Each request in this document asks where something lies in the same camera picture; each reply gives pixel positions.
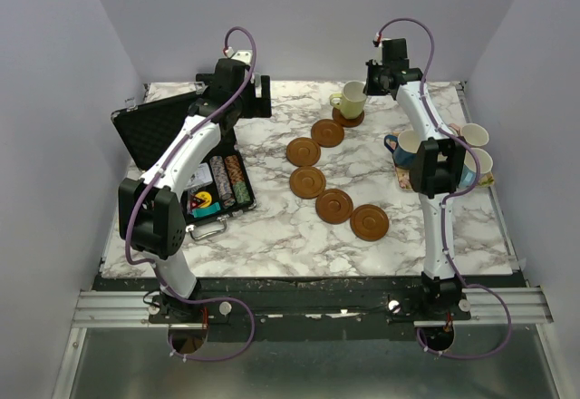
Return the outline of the light green mug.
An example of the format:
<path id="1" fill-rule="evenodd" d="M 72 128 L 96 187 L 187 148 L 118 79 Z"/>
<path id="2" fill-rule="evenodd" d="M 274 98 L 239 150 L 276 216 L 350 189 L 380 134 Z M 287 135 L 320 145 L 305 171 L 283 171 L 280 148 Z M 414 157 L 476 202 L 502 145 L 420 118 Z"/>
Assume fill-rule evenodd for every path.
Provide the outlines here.
<path id="1" fill-rule="evenodd" d="M 364 83 L 350 81 L 343 86 L 340 92 L 334 93 L 329 97 L 329 103 L 345 119 L 355 119 L 363 113 L 367 101 L 364 89 Z"/>

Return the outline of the dark blue mug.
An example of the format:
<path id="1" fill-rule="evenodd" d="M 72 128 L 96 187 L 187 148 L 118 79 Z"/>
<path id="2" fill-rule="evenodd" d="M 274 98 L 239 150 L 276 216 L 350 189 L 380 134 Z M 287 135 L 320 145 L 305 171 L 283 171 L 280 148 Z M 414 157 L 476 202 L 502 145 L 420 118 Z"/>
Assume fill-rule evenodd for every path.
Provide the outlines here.
<path id="1" fill-rule="evenodd" d="M 386 135 L 383 142 L 391 153 L 395 166 L 409 170 L 421 144 L 419 135 L 414 130 L 406 130 L 398 135 Z"/>

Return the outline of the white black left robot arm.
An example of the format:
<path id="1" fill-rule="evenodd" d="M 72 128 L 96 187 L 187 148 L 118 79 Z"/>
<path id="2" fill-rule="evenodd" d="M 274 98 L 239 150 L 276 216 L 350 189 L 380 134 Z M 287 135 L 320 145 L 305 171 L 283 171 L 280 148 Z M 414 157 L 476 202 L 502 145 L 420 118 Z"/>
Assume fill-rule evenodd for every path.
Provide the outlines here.
<path id="1" fill-rule="evenodd" d="M 197 277 L 182 251 L 186 220 L 180 204 L 198 165 L 220 144 L 237 120 L 257 109 L 256 54 L 252 50 L 227 54 L 217 61 L 206 90 L 189 106 L 176 137 L 159 159 L 138 179 L 124 179 L 118 189 L 119 233 L 125 258 L 133 266 L 142 254 L 171 297 L 170 312 L 182 322 L 194 320 L 201 309 L 195 290 Z"/>

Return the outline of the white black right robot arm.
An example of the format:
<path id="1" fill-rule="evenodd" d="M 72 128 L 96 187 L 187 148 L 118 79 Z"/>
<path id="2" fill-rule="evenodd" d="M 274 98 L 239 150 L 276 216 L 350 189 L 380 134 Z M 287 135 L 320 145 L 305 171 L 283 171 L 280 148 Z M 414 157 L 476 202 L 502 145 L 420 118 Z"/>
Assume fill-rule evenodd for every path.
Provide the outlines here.
<path id="1" fill-rule="evenodd" d="M 454 258 L 450 196 L 459 186 L 466 150 L 433 107 L 421 69 L 410 67 L 406 40 L 379 35 L 373 44 L 380 58 L 366 63 L 365 92 L 369 96 L 390 95 L 419 136 L 410 183 L 423 212 L 426 254 L 416 300 L 419 312 L 435 319 L 461 298 L 459 275 L 450 264 Z"/>

